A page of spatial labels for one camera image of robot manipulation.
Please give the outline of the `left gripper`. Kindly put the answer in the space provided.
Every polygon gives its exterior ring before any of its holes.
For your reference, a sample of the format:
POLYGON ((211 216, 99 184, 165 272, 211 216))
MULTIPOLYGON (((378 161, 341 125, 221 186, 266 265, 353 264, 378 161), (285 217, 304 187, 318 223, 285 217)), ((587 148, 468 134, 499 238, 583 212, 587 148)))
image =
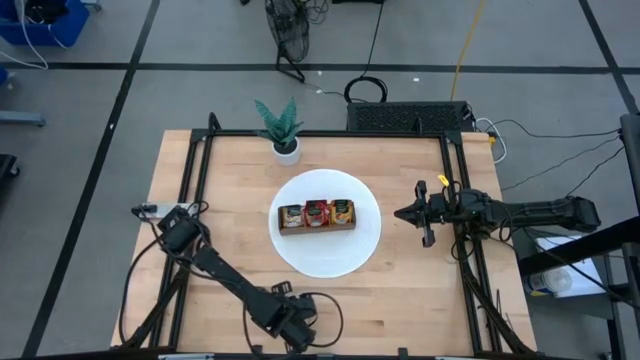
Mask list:
POLYGON ((303 293, 300 296, 276 295, 279 303, 269 326, 269 334, 281 337, 288 346, 288 352, 303 353, 315 340, 316 332, 307 323, 317 315, 312 296, 303 293))

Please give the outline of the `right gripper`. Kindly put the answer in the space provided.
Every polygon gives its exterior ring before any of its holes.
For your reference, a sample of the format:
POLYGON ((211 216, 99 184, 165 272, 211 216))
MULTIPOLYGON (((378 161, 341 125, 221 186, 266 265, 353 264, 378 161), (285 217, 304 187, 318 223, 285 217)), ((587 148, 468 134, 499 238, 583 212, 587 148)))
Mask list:
POLYGON ((425 248, 435 244, 435 233, 432 223, 446 223, 452 214, 451 206, 442 193, 427 194, 427 185, 419 180, 414 189, 416 201, 394 212, 396 218, 403 220, 415 228, 423 230, 422 245, 425 248))

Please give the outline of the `yellow green snack packet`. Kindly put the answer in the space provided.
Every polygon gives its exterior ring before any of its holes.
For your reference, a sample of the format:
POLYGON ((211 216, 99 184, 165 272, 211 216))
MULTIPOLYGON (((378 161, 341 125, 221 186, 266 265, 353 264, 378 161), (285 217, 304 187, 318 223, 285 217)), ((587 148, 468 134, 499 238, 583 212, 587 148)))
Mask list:
POLYGON ((330 204, 331 222, 334 225, 344 225, 353 222, 354 204, 352 200, 336 199, 330 204))

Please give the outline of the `red strawberry tea sachet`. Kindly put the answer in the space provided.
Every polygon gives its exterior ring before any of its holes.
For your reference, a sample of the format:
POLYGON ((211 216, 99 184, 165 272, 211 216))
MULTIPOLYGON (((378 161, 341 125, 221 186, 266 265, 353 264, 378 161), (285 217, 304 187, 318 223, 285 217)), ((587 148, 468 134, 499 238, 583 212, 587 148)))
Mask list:
POLYGON ((305 221, 308 227, 327 226, 329 214, 326 200, 309 200, 305 204, 305 221))

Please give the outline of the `wooden three-compartment tray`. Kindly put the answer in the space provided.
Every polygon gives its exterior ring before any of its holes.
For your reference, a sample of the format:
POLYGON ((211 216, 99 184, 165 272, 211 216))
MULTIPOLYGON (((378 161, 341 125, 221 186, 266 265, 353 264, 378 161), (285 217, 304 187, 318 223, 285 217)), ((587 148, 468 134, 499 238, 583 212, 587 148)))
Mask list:
MULTIPOLYGON (((328 207, 329 207, 329 211, 330 211, 330 204, 333 201, 329 201, 326 200, 328 203, 328 207)), ((354 204, 354 218, 353 218, 353 222, 350 224, 344 224, 344 225, 334 225, 331 222, 331 216, 329 214, 329 224, 327 226, 322 226, 322 227, 308 227, 305 221, 305 204, 299 204, 302 205, 304 207, 304 226, 303 227, 299 227, 299 228, 283 228, 282 227, 282 223, 281 223, 281 215, 280 215, 280 208, 283 206, 280 206, 277 210, 277 224, 278 224, 278 230, 279 233, 281 235, 299 235, 299 234, 316 234, 316 233, 322 233, 322 232, 335 232, 335 231, 342 231, 342 230, 354 230, 356 227, 356 207, 355 207, 355 203, 354 204)))

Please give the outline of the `beige vanilla tea sachet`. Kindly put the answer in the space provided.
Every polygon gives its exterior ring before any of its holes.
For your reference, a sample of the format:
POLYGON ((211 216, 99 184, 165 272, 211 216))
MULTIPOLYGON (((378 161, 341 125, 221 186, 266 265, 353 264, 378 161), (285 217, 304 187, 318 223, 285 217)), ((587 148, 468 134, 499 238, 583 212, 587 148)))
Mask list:
POLYGON ((286 205, 280 208, 283 228, 299 228, 304 226, 304 207, 299 204, 286 205))

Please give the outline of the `white round plate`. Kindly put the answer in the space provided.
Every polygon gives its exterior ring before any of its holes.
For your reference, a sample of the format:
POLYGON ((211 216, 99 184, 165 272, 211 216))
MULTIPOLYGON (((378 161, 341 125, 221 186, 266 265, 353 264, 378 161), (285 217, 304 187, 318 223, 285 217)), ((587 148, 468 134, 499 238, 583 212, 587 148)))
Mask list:
POLYGON ((295 270, 312 278, 337 278, 364 265, 379 244, 381 225, 380 208, 370 189, 356 177, 334 169, 311 170, 290 179, 275 195, 268 216, 269 235, 276 252, 295 270), (279 207, 334 199, 354 202, 354 228, 280 233, 279 207))

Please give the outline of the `white plant pot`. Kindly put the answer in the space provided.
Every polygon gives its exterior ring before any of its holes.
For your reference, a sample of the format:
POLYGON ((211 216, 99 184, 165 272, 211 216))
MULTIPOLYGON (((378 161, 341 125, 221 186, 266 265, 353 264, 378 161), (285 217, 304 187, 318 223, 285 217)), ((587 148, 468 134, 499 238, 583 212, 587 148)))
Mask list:
POLYGON ((272 151, 280 165, 293 166, 298 163, 300 159, 300 141, 295 137, 294 140, 285 147, 272 143, 272 151))

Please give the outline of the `clear plastic bottle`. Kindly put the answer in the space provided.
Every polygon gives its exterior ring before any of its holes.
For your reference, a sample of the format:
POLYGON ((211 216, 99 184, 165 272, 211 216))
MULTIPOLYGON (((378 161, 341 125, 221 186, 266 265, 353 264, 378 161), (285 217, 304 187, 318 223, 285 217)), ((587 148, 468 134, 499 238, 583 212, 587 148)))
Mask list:
POLYGON ((557 294, 569 290, 572 285, 571 275, 561 268, 527 275, 523 278, 524 289, 532 296, 557 294))

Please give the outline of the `green snake plant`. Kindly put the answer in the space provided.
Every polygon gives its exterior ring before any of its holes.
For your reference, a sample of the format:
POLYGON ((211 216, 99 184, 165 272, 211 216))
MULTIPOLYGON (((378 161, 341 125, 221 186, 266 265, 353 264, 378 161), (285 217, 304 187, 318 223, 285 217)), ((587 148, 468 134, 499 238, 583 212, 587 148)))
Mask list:
POLYGON ((297 103, 293 97, 289 99, 279 116, 261 101, 254 101, 256 110, 264 122, 265 129, 256 134, 269 140, 276 150, 286 150, 294 142, 300 131, 302 122, 297 121, 297 103))

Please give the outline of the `black metal cart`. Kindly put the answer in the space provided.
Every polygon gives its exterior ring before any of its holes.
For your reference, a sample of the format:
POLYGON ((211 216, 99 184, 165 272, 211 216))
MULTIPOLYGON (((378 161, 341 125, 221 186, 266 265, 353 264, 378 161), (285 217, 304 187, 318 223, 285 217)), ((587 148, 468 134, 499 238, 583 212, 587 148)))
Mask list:
POLYGON ((560 266, 569 266, 590 257, 605 256, 614 250, 622 252, 627 281, 614 285, 606 283, 602 286, 612 307, 607 326, 613 360, 624 358, 624 341, 620 331, 621 314, 617 310, 619 304, 625 303, 632 308, 640 335, 640 111, 621 116, 620 125, 638 215, 520 261, 521 273, 532 275, 560 266))

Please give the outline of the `white box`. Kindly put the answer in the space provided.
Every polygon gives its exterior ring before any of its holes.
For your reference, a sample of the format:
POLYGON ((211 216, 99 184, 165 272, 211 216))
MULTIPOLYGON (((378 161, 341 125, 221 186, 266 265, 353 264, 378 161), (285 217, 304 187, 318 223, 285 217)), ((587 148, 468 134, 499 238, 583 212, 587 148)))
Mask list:
POLYGON ((604 290, 601 287, 585 277, 585 275, 588 275, 598 283, 602 283, 602 279, 591 259, 581 260, 573 263, 571 266, 564 265, 558 268, 566 270, 571 275, 573 285, 567 291, 553 294, 555 298, 568 298, 604 293, 604 290))

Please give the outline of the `black floor fan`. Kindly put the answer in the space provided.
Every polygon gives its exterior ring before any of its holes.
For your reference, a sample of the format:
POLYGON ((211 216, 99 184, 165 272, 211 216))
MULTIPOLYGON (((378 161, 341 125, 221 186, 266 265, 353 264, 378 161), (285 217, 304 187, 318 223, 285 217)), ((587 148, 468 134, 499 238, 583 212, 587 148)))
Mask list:
POLYGON ((297 63, 309 50, 309 21, 303 0, 265 0, 265 12, 272 37, 276 43, 277 71, 299 81, 305 76, 297 63))

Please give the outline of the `blue plastic bin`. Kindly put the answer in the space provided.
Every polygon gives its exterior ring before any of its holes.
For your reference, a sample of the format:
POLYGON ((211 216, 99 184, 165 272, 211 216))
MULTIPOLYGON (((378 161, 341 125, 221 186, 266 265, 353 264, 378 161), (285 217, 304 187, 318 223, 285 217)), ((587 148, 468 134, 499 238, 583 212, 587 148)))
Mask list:
POLYGON ((73 46, 89 18, 80 0, 0 0, 0 37, 11 45, 73 46))

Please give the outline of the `black aluminium rig frame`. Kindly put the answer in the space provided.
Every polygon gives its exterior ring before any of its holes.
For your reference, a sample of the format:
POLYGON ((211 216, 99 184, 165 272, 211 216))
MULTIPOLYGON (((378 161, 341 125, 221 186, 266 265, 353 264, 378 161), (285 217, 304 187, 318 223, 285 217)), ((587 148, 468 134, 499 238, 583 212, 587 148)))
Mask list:
MULTIPOLYGON (((459 264, 450 256, 451 226, 434 227, 437 242, 423 248, 422 235, 395 219, 393 212, 413 202, 419 179, 430 191, 441 185, 437 139, 351 136, 339 131, 301 132, 301 158, 279 165, 271 145, 253 131, 213 139, 203 198, 210 204, 202 221, 211 229, 221 256, 257 286, 289 280, 296 292, 320 291, 339 301, 344 318, 341 339, 311 353, 336 355, 472 355, 459 264), (276 253, 268 231, 270 204, 292 177, 328 168, 360 179, 374 194, 382 217, 376 252, 359 270, 344 277, 314 279, 295 271, 276 253)), ((155 159, 150 202, 176 202, 180 193, 191 130, 164 132, 155 159)), ((500 289, 503 314, 531 349, 536 349, 517 260, 509 247, 489 240, 484 255, 494 295, 500 289)), ((156 302, 165 255, 150 249, 137 264, 123 324, 127 338, 156 302)), ((242 304, 226 289, 191 278, 177 344, 180 351, 246 353, 242 304)))

